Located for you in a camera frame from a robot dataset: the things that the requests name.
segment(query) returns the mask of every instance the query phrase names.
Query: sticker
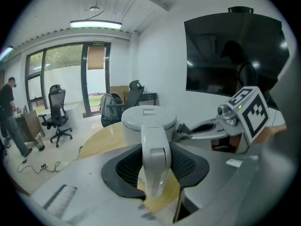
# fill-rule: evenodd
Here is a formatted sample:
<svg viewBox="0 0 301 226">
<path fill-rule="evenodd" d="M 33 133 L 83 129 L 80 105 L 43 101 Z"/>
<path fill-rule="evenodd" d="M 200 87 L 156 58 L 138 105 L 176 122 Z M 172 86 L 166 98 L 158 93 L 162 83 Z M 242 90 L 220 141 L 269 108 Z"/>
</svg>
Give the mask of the sticker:
<svg viewBox="0 0 301 226">
<path fill-rule="evenodd" d="M 243 161 L 235 160 L 235 159 L 230 159 L 230 160 L 226 161 L 226 164 L 236 167 L 236 168 L 239 168 L 242 163 L 243 163 Z"/>
<path fill-rule="evenodd" d="M 259 95 L 246 108 L 242 116 L 246 121 L 252 138 L 256 136 L 269 119 L 264 103 Z"/>
<path fill-rule="evenodd" d="M 227 101 L 232 106 L 236 106 L 240 101 L 242 101 L 252 89 L 242 88 L 237 94 L 235 94 L 230 100 Z"/>
</svg>

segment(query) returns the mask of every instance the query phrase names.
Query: power strip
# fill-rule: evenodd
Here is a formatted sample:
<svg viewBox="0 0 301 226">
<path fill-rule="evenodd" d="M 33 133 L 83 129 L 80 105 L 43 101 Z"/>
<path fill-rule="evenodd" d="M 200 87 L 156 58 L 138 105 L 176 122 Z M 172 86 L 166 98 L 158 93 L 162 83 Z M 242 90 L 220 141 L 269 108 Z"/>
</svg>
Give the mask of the power strip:
<svg viewBox="0 0 301 226">
<path fill-rule="evenodd" d="M 44 164 L 41 165 L 41 171 L 45 170 L 46 168 L 48 168 L 48 164 L 47 163 L 44 163 Z"/>
</svg>

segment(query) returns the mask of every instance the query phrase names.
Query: white table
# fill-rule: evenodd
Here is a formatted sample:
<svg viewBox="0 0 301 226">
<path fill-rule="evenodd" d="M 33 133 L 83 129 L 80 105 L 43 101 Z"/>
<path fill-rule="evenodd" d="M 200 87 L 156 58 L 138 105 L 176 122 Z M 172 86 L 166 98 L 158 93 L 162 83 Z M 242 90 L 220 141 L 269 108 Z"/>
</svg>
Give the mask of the white table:
<svg viewBox="0 0 301 226">
<path fill-rule="evenodd" d="M 66 124 L 64 124 L 62 127 L 60 127 L 62 130 L 67 129 L 67 128 L 72 128 L 72 129 L 79 129 L 80 125 L 82 124 L 83 121 L 83 114 L 81 112 L 81 109 L 79 107 L 79 104 L 75 105 L 65 105 L 64 110 L 66 111 L 68 115 L 68 121 Z M 42 112 L 40 112 L 38 115 L 43 115 L 45 114 L 45 119 L 49 119 L 51 116 L 51 111 L 50 109 L 46 109 Z M 43 118 L 38 117 L 40 123 L 42 124 Z M 51 127 L 49 130 L 45 126 L 42 126 L 45 132 L 45 137 L 51 137 L 55 135 L 56 128 Z"/>
</svg>

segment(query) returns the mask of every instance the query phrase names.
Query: wooden table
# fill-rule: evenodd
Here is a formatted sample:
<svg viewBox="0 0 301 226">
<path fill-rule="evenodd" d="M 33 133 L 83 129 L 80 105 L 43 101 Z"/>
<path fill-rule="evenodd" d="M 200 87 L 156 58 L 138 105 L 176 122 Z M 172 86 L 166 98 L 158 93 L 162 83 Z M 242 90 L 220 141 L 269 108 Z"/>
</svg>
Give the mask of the wooden table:
<svg viewBox="0 0 301 226">
<path fill-rule="evenodd" d="M 15 120 L 18 124 L 24 142 L 36 142 L 35 138 L 40 132 L 43 136 L 45 136 L 36 111 L 18 115 L 15 117 Z"/>
<path fill-rule="evenodd" d="M 82 147 L 78 159 L 124 147 L 122 123 L 115 123 L 96 132 Z M 145 191 L 145 184 L 138 181 L 138 189 Z M 180 185 L 170 170 L 160 197 L 146 198 L 143 202 L 150 211 L 157 211 L 174 201 L 180 193 Z"/>
</svg>

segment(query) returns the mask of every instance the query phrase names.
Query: wooden panel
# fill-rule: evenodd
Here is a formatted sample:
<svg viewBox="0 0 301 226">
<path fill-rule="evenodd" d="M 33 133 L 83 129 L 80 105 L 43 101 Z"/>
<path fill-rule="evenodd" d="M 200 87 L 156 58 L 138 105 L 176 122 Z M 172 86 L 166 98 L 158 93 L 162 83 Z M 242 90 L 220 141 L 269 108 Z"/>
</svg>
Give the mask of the wooden panel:
<svg viewBox="0 0 301 226">
<path fill-rule="evenodd" d="M 29 131 L 30 131 L 33 139 L 35 139 L 35 137 L 40 132 L 42 132 L 42 134 L 44 134 L 41 124 L 39 122 L 38 116 L 37 116 L 37 112 L 35 110 L 26 114 L 25 120 L 26 120 L 26 123 L 28 125 Z"/>
<path fill-rule="evenodd" d="M 18 125 L 19 129 L 20 129 L 20 133 L 21 133 L 21 137 L 22 137 L 23 141 L 24 142 L 33 141 L 31 133 L 28 129 L 27 123 L 24 119 L 24 116 L 17 117 L 16 122 L 17 122 L 17 125 Z"/>
<path fill-rule="evenodd" d="M 87 56 L 87 69 L 88 70 L 99 70 L 103 69 L 104 63 L 104 51 L 103 46 L 90 46 L 88 48 Z"/>
</svg>

